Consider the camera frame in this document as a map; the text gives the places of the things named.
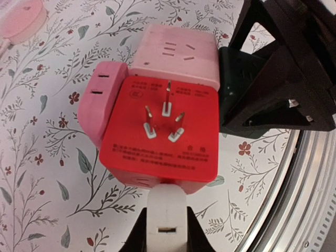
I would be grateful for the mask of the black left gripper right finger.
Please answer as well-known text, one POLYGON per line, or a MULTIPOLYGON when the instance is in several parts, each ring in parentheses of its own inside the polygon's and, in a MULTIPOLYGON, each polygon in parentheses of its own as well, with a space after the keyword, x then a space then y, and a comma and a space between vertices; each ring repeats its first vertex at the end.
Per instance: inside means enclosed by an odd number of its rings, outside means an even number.
POLYGON ((187 207, 187 252, 216 252, 190 206, 187 207))

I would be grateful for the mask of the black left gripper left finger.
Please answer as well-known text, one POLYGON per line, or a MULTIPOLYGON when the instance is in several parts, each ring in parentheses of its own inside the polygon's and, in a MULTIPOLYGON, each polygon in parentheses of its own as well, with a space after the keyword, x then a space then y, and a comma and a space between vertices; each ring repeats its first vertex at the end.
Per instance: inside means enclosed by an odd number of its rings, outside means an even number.
POLYGON ((140 212, 121 252, 146 252, 146 216, 147 208, 140 212))

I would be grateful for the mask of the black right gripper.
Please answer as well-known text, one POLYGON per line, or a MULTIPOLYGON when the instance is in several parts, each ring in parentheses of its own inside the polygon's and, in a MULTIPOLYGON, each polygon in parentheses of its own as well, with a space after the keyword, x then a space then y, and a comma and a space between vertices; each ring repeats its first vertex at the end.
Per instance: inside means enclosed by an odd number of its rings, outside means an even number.
POLYGON ((219 49, 221 133, 333 130, 335 16, 320 1, 244 1, 219 49), (241 51, 258 23, 275 40, 241 51))

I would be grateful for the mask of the white plug adapter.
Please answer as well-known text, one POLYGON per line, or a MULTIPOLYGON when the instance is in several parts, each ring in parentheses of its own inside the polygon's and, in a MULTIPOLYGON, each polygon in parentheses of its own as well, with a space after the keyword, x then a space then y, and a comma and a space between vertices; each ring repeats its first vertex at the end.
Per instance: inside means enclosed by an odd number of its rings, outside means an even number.
POLYGON ((147 251, 187 251, 185 192, 174 184, 159 184, 148 193, 147 251))

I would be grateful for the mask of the red cube socket adapter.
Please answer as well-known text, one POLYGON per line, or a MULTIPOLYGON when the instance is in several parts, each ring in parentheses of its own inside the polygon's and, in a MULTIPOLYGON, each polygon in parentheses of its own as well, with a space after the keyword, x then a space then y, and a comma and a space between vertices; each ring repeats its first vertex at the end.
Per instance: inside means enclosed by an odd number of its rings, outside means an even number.
POLYGON ((172 183, 193 194, 217 177, 218 142, 214 88, 130 76, 113 107, 99 159, 123 184, 172 183))

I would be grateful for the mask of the pink plug adapter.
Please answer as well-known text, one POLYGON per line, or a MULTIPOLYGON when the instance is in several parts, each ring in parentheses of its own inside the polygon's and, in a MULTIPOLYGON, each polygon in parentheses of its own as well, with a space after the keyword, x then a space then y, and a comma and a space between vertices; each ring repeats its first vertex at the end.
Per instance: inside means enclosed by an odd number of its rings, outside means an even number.
POLYGON ((127 76, 127 64, 100 62, 82 94, 77 118, 82 130, 97 149, 101 148, 120 87, 127 76))

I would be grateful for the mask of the dark green cube socket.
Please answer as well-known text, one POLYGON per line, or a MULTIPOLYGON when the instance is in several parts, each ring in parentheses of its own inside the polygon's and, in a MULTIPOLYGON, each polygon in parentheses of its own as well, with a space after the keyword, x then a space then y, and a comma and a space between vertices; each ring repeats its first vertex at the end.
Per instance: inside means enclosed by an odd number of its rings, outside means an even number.
POLYGON ((269 129, 295 129, 295 111, 289 107, 291 66, 273 60, 265 65, 237 64, 227 47, 218 50, 221 133, 258 139, 269 129))

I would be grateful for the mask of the light pink cube socket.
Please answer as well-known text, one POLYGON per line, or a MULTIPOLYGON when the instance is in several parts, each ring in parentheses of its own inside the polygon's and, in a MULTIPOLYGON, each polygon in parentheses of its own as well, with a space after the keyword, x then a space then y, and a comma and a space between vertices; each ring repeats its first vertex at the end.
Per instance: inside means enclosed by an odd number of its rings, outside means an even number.
POLYGON ((219 90, 216 38, 205 31, 151 24, 143 33, 129 73, 219 90))

